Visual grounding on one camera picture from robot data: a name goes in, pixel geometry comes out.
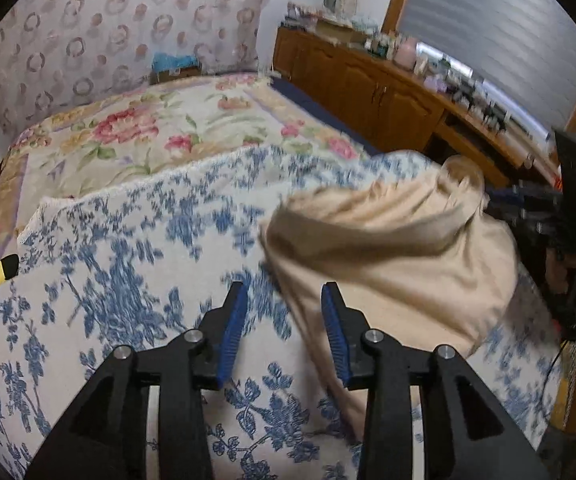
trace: beige garment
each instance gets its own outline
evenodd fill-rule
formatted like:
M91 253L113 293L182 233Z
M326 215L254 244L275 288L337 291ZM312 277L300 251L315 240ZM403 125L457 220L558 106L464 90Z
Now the beige garment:
M282 295L357 437L367 392L348 392L335 375L321 287L337 282L347 306L406 346L447 343L470 355L505 312L517 277L514 239L482 212L485 200L481 171L457 156L407 182L296 193L262 224Z

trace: black wire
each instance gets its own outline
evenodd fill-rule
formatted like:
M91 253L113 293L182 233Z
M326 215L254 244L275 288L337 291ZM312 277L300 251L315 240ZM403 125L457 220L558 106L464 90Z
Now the black wire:
M548 386L548 380L550 379L550 374L552 373L552 371L555 367L555 364L557 364L557 361L561 357L561 354L564 351L564 348L566 348L566 346L568 345L568 343L569 343L569 341L566 340L566 341L564 341L564 344L561 345L561 348L559 348L559 352L557 353L555 358L550 363L550 368L548 368L548 372L546 373L546 377L543 380L542 394L539 398L539 409L542 412L543 418L546 422L548 422L548 413L546 413L546 408L543 407L543 397L546 394L546 386Z

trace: gray roller shade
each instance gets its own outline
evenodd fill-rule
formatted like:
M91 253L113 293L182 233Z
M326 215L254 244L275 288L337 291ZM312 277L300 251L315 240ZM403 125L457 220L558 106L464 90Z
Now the gray roller shade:
M469 65L547 128L576 104L576 25L555 0L406 0L399 30Z

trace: silver bolt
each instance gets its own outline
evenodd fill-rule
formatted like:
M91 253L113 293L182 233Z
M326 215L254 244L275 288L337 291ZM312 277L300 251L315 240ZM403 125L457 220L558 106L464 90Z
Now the silver bolt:
M439 357L441 357L442 359L452 359L453 357L455 357L456 352L454 348L450 345L441 345L437 349L437 355L439 355Z
M199 343L204 338L204 334L201 330L196 328L191 328L184 332L184 339L189 343Z
M378 343L379 341L383 341L383 332L371 328L370 330L366 330L364 337L371 343Z
M132 348L130 348L129 346L126 346L126 345L118 346L117 348L114 349L114 352L113 352L114 358L115 359L121 359L122 361L124 359L129 358L130 354L132 354Z

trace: bed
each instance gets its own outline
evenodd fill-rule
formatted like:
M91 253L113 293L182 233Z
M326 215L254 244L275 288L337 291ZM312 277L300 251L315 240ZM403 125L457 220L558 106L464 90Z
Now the bed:
M0 287L0 461L20 478L112 346L165 344L223 301L232 280L243 280L251 306L238 364L225 390L205 396L216 477L352 478L360 445L264 266L257 223L293 189L395 181L430 164L417 153L377 154L287 82L245 73L115 96L24 131L0 177L0 258L21 259L20 276ZM160 233L161 244L135 238L146 231ZM102 321L79 294L108 298L104 276L118 272L111 267L126 257L123 248L132 251L124 279L134 279L139 300L132 313L115 302L118 318ZM97 281L88 285L92 274ZM90 310L79 314L85 303ZM117 323L140 328L128 333ZM504 319L468 360L534 447L559 386L559 365L545 381L558 347L521 270ZM414 433L422 478L418 410ZM145 445L155 478L153 418Z

